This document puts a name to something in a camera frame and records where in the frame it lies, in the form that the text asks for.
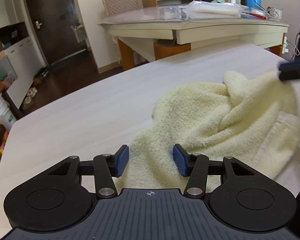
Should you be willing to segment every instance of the white bucket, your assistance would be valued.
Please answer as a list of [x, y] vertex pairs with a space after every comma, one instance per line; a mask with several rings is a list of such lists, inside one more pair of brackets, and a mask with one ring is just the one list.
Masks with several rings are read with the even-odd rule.
[[9, 104], [3, 99], [2, 94], [0, 94], [0, 124], [2, 124], [7, 131], [10, 131], [16, 121], [17, 119], [9, 109]]

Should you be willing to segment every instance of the door threshold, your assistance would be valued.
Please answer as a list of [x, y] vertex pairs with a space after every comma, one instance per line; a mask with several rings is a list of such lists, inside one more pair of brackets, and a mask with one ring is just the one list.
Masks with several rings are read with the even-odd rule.
[[61, 61], [64, 61], [65, 59], [70, 58], [70, 57], [72, 57], [72, 56], [74, 56], [74, 55], [77, 55], [77, 54], [79, 54], [79, 53], [81, 53], [81, 52], [84, 52], [84, 51], [86, 51], [86, 50], [87, 50], [87, 49], [82, 49], [82, 50], [79, 50], [79, 51], [77, 51], [77, 52], [75, 52], [75, 53], [72, 53], [72, 54], [70, 54], [70, 55], [68, 55], [68, 56], [66, 56], [66, 57], [63, 57], [62, 59], [59, 59], [59, 60], [57, 60], [57, 61], [51, 63], [50, 66], [52, 67], [53, 65], [55, 65], [55, 64], [57, 64], [57, 63], [59, 63], [59, 62], [61, 62]]

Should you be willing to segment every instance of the gray ribbed plate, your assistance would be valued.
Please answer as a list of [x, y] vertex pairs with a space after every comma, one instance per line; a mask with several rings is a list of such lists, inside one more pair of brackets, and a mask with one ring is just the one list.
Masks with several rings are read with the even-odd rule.
[[13, 229], [4, 240], [287, 240], [286, 229], [249, 234], [216, 220], [201, 200], [183, 197], [178, 189], [124, 189], [100, 200], [80, 224], [49, 234]]

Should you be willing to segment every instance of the cabinet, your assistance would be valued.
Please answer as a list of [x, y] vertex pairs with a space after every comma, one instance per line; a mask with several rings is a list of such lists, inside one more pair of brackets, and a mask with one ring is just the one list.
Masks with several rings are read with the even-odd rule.
[[23, 21], [20, 0], [0, 0], [0, 28]]
[[4, 51], [17, 74], [17, 80], [7, 90], [7, 94], [17, 108], [30, 88], [33, 77], [42, 67], [30, 37], [12, 45]]

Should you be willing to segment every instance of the towel fold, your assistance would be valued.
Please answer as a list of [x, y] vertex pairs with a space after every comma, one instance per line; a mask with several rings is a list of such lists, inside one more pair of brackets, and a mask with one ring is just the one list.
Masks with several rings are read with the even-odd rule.
[[[116, 186], [183, 191], [188, 178], [173, 161], [175, 143], [210, 160], [233, 156], [275, 179], [300, 141], [298, 115], [293, 87], [275, 72], [248, 80], [229, 71], [224, 84], [177, 87], [154, 106], [152, 126], [130, 143], [130, 160]], [[210, 176], [207, 192], [218, 185], [220, 178]]]

